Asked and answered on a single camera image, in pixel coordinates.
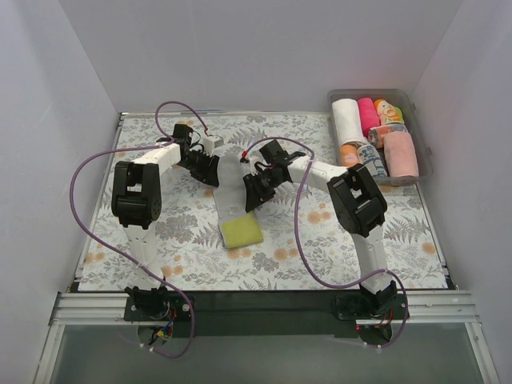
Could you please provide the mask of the blue patterned towel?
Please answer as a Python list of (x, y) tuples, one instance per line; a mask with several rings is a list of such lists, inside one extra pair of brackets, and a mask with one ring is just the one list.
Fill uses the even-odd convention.
[(384, 178), (388, 176), (378, 150), (371, 144), (360, 146), (357, 149), (361, 164), (368, 169), (373, 177)]

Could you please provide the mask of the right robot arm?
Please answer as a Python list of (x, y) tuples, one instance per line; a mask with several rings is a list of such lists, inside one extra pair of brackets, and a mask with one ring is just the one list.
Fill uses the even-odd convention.
[(361, 164), (330, 165), (316, 160), (307, 146), (289, 153), (280, 142), (280, 137), (260, 140), (261, 162), (249, 160), (247, 151), (242, 153), (240, 161), (250, 166), (243, 178), (246, 211), (271, 200), (276, 188), (285, 182), (327, 193), (338, 223), (354, 242), (361, 275), (354, 284), (362, 296), (363, 311), (380, 318), (391, 310), (402, 284), (387, 265), (383, 245), (387, 202), (377, 183)]

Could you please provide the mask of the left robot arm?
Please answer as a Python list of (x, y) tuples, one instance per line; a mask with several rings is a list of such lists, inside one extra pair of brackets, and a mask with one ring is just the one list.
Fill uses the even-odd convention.
[(214, 150), (223, 144), (217, 136), (192, 141), (193, 130), (174, 126), (173, 137), (162, 138), (155, 148), (131, 162), (120, 161), (114, 168), (111, 210), (119, 220), (135, 260), (136, 280), (125, 288), (134, 308), (154, 320), (163, 319), (171, 308), (157, 261), (156, 222), (162, 211), (161, 176), (180, 166), (208, 186), (219, 186), (219, 156)]

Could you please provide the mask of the yellow and grey cloths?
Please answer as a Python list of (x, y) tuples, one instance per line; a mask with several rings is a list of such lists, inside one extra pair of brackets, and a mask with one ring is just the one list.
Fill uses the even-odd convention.
[(263, 242), (262, 229), (253, 212), (246, 212), (244, 168), (236, 155), (220, 158), (219, 187), (214, 190), (218, 224), (224, 247), (228, 250)]

